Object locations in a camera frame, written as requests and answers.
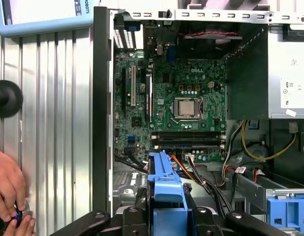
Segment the person's right hand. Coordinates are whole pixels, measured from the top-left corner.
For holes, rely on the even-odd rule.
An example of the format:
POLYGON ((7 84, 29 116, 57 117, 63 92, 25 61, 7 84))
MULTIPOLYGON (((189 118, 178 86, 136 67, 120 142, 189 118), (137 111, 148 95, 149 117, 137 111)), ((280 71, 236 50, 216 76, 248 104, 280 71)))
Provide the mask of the person's right hand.
POLYGON ((13 219, 7 226, 3 236, 34 236, 35 219, 27 215, 17 227, 17 220, 13 219))

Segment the person's left hand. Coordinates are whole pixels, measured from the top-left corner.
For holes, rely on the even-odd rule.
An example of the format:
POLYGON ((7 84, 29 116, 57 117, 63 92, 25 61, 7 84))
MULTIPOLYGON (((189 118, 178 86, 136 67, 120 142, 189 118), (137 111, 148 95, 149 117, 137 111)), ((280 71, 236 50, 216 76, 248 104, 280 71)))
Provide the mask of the person's left hand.
POLYGON ((16 215, 14 205, 25 209, 26 182, 18 164, 0 151, 0 218, 7 222, 16 215))

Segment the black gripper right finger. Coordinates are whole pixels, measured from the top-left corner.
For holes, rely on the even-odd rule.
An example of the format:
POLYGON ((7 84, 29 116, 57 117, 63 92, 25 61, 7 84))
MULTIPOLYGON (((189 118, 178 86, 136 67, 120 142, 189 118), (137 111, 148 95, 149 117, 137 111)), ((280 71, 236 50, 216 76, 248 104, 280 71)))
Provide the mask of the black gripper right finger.
POLYGON ((191 236, 286 236, 277 229, 245 212, 232 211, 225 217, 213 214, 207 207, 190 212, 191 236))

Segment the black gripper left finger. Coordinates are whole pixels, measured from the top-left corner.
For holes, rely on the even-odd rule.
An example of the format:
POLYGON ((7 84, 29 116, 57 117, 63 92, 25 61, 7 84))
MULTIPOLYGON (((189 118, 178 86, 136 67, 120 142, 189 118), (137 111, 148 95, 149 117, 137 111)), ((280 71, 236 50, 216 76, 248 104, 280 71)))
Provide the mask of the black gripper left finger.
POLYGON ((92 211, 52 233, 53 236, 148 236, 145 211, 129 206, 121 214, 110 216, 92 211))

